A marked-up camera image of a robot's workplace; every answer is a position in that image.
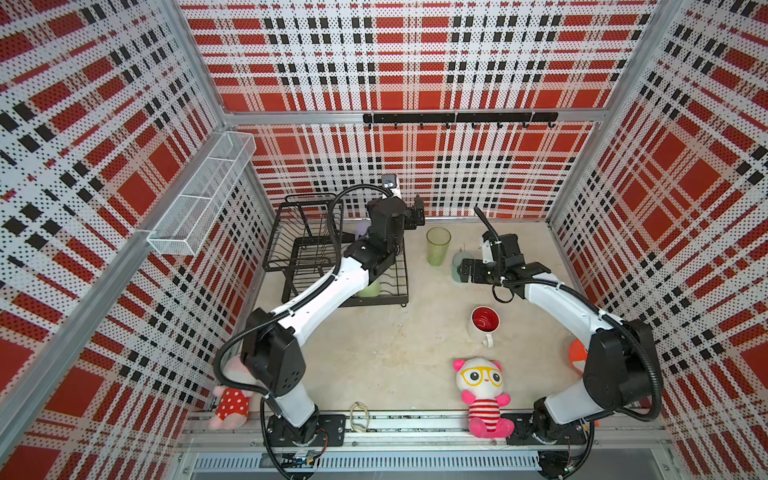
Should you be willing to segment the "tall green transparent cup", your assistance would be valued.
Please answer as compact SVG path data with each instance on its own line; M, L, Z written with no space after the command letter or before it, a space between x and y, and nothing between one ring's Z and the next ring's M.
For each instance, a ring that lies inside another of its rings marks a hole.
M427 231L427 261L431 266L443 264L451 239L450 231L444 227L433 227Z

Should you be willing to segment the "red and white mug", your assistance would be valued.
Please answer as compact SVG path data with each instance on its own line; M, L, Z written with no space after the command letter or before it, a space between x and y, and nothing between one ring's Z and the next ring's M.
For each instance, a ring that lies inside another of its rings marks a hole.
M473 309L467 323L467 334L475 342L486 348L494 347L494 334L500 327L499 314L488 306Z

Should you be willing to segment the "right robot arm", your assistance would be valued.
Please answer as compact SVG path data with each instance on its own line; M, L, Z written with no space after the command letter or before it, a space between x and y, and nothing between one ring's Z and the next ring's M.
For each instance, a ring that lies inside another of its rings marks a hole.
M585 347L581 379L541 398L532 410L531 435L554 444L565 428L621 413L653 422L662 407L663 378L652 328L625 321L594 305L539 262L528 263L515 234L482 235L481 259L456 268L460 281L501 287L543 309Z

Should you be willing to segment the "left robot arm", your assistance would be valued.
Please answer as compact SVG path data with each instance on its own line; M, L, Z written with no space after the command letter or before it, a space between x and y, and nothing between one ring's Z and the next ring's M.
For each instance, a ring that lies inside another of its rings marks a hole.
M327 238L335 254L330 271L293 300L266 312L257 308L243 331L233 335L213 360L219 384L257 393L300 445L313 440L320 412L303 384L306 362L302 346L316 328L344 302L377 280L404 250L404 232L426 223L424 200L409 206L391 190L378 187L368 202L371 225L342 250L342 230L334 210L349 188L327 207Z

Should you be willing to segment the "lilac plastic cup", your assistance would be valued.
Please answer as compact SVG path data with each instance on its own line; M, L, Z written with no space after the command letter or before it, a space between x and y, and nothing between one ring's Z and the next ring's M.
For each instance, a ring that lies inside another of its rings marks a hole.
M367 219L359 221L355 227L355 239L358 240L364 237L367 234L370 226L371 226L371 222Z

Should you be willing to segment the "teal translucent cup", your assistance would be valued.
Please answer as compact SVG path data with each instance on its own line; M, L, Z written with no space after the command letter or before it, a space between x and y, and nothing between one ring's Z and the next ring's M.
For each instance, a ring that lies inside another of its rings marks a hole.
M472 258L473 256L469 252L463 250L460 250L453 255L451 261L451 273L452 278L456 283L463 283L460 272L463 261Z

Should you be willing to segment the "light green ceramic mug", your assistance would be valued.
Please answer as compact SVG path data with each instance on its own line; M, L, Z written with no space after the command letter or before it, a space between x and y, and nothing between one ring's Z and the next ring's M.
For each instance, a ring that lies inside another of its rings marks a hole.
M381 284L378 280L360 290L356 296L359 298L376 298L381 294Z

